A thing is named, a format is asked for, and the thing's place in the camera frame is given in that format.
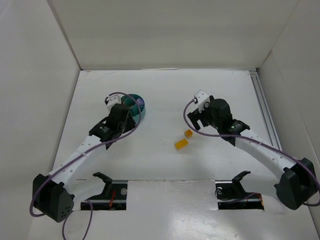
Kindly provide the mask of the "brown orange long lego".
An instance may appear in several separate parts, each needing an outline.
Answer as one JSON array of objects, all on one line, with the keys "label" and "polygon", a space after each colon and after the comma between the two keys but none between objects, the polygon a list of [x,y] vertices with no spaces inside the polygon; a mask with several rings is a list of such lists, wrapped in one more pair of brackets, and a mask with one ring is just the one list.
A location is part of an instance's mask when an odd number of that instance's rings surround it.
[{"label": "brown orange long lego", "polygon": [[193,131],[191,129],[188,129],[184,132],[184,135],[187,137],[187,138],[191,138],[193,136]]}]

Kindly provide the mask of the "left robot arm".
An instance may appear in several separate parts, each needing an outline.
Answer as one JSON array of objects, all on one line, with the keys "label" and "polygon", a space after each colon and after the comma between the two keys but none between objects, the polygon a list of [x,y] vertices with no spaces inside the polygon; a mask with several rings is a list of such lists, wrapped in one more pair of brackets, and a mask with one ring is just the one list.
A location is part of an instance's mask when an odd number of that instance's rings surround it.
[{"label": "left robot arm", "polygon": [[145,116],[145,104],[114,103],[109,114],[89,132],[78,149],[58,168],[46,175],[38,174],[32,183],[30,214],[47,216],[57,223],[78,210],[92,197],[108,197],[113,180],[99,170],[90,170],[100,148],[108,150],[112,144],[131,135]]}]

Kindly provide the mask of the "purple lego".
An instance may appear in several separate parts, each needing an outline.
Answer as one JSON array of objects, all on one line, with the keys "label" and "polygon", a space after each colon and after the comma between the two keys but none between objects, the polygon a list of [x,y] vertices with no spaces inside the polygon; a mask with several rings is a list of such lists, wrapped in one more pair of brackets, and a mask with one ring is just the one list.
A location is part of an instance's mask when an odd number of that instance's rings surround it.
[{"label": "purple lego", "polygon": [[144,102],[144,100],[143,100],[142,98],[139,98],[139,99],[137,99],[136,101],[137,101],[137,104],[138,104],[139,106],[144,106],[144,105],[145,105],[145,102]]}]

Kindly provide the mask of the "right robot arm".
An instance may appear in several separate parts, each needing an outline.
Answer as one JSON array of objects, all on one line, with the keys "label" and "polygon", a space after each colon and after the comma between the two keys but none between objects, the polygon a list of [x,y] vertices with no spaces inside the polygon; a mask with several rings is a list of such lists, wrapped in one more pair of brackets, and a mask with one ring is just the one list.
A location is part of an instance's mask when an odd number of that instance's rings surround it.
[{"label": "right robot arm", "polygon": [[275,176],[274,180],[255,177],[243,182],[243,178],[250,174],[250,171],[244,170],[232,180],[216,183],[215,193],[224,204],[233,205],[259,194],[276,198],[291,210],[297,210],[302,205],[320,205],[318,202],[309,203],[310,198],[320,191],[315,167],[309,159],[298,160],[264,143],[249,125],[233,118],[230,106],[224,99],[199,91],[189,103],[196,105],[194,111],[183,112],[184,121],[190,129],[201,134],[201,127],[214,128],[217,130],[216,138],[222,138],[246,152]]}]

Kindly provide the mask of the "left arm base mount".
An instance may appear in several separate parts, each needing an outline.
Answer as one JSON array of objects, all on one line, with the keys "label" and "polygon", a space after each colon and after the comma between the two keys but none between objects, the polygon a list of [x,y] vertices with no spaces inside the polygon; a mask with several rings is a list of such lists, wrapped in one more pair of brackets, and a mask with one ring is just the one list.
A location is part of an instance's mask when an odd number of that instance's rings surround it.
[{"label": "left arm base mount", "polygon": [[93,174],[95,179],[100,179],[103,188],[99,194],[91,196],[94,211],[125,211],[127,209],[127,180],[112,180],[101,172]]}]

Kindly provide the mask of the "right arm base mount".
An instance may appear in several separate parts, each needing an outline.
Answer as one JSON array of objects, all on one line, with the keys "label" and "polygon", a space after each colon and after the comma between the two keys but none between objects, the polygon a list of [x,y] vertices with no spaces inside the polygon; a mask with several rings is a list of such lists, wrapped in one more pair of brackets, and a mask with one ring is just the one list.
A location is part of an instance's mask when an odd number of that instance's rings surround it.
[{"label": "right arm base mount", "polygon": [[219,210],[264,210],[261,194],[246,192],[241,180],[250,171],[242,171],[231,180],[216,180],[214,195]]}]

